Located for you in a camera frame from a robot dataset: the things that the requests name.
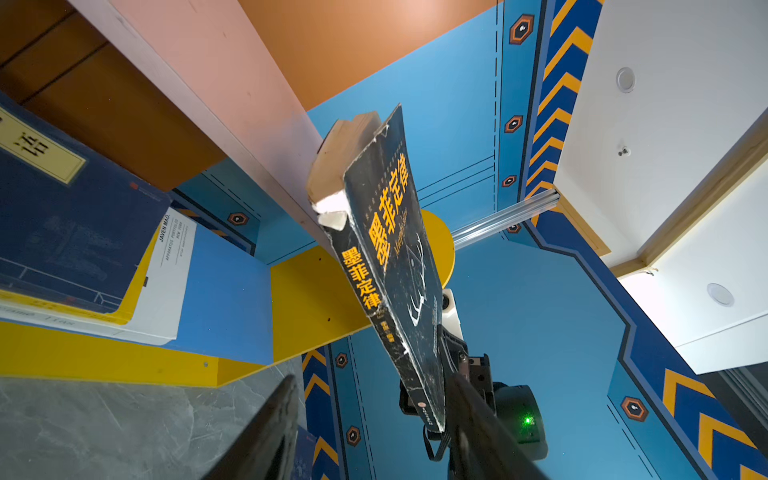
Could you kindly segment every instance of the yellow shelf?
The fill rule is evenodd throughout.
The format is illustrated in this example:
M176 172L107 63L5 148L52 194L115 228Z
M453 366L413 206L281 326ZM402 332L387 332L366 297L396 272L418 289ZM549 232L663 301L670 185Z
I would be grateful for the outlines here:
M423 212L445 286L455 263L450 231ZM370 326L336 261L321 247L272 268L273 357L279 363ZM0 322L0 376L218 387L264 365Z

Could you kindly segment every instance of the label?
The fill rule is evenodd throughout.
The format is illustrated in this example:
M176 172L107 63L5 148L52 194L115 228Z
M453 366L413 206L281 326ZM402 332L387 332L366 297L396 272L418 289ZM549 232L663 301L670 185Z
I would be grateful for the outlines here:
M147 269L147 284L127 327L176 338L196 231L194 220L168 208Z
M73 154L0 107L0 147L69 185L86 160Z

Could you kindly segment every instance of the gray floor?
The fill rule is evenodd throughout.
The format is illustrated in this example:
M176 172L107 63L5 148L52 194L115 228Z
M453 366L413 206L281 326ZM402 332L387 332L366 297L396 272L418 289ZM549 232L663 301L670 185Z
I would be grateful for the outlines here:
M299 359L220 389L0 379L0 477L195 480L289 373L301 387Z

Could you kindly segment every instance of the metal bar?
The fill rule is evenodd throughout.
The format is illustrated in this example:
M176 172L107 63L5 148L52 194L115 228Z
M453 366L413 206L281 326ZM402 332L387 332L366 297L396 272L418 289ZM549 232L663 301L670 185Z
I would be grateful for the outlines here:
M719 374L757 421L768 429L768 392L752 372L748 368L739 367L725 369Z
M474 242L488 238L512 225L517 225L554 208L560 200L560 194L554 189L543 191L531 198L482 218L466 227L451 232L456 250Z

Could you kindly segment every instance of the ceiling light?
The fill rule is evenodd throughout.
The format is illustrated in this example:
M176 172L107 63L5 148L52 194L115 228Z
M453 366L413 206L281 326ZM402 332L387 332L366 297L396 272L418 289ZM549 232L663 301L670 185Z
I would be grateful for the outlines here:
M733 294L726 287L717 283L710 283L707 285L707 293L718 305L733 306Z
M619 87L619 91L628 94L634 90L634 72L629 67L619 68L616 72L616 86Z

